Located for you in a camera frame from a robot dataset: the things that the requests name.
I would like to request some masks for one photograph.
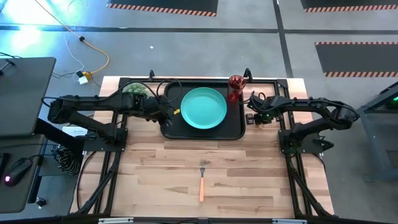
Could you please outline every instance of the turquoise plate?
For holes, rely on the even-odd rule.
[[[181,114],[194,128],[214,128],[225,118],[226,102],[223,95],[212,88],[196,88],[182,99]]]

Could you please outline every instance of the floor mat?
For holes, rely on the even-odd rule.
[[[326,77],[396,77],[398,42],[316,42]]]
[[[397,9],[396,0],[301,0],[305,12],[341,12]]]
[[[109,0],[106,7],[215,17],[218,0]]]

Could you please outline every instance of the red cup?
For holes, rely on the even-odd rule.
[[[228,80],[228,95],[227,101],[230,103],[237,103],[239,96],[243,92],[243,88],[246,86],[245,79],[240,75],[233,75]]]

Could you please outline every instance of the gray floor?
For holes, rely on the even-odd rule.
[[[108,9],[105,0],[52,0],[44,6],[65,23],[86,27],[148,28],[240,28],[276,29],[272,0],[220,0],[216,18]],[[305,13],[299,0],[279,0],[285,29],[308,30],[397,30],[398,11]],[[9,0],[0,13],[0,25],[58,25],[34,1],[20,6]],[[111,63],[95,79],[104,75],[157,75],[229,77],[251,68],[255,77],[286,77],[278,34],[194,33],[194,32],[86,32],[81,33],[105,50]],[[63,39],[64,32],[41,32],[24,26],[20,31],[0,30],[0,51],[22,57],[53,56],[55,72],[74,72],[80,64],[71,58]],[[66,35],[71,51],[94,70],[105,59],[72,34]],[[326,78],[322,74],[316,41],[398,41],[398,35],[286,35],[287,50],[295,78],[304,78],[308,94],[341,100],[355,108],[365,104],[396,78]],[[66,94],[95,95],[99,88],[90,83],[80,86],[71,78],[52,78],[48,96]],[[47,109],[43,108],[41,118]],[[362,175],[374,172],[369,144],[361,122],[350,130],[327,131],[335,147],[325,153],[326,174],[335,212],[340,217],[398,222],[398,183],[365,183]],[[53,172],[55,164],[43,172]],[[40,186],[40,197],[48,206],[38,210],[28,206],[20,214],[0,215],[0,220],[66,214],[72,201],[75,179],[48,177]]]

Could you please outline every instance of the black plastic tray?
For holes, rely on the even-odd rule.
[[[183,97],[191,90],[199,87],[208,87],[217,90],[226,99],[228,82],[220,81],[182,81],[181,95],[171,103],[175,109],[180,109]],[[169,99],[177,96],[180,86],[177,83],[169,83],[164,90],[164,95]],[[209,139],[209,140],[235,140],[244,135],[246,130],[244,121],[244,105],[227,102],[227,113],[224,120],[211,129],[197,129],[190,126],[181,113],[172,118],[173,126],[162,129],[162,134],[170,139]]]

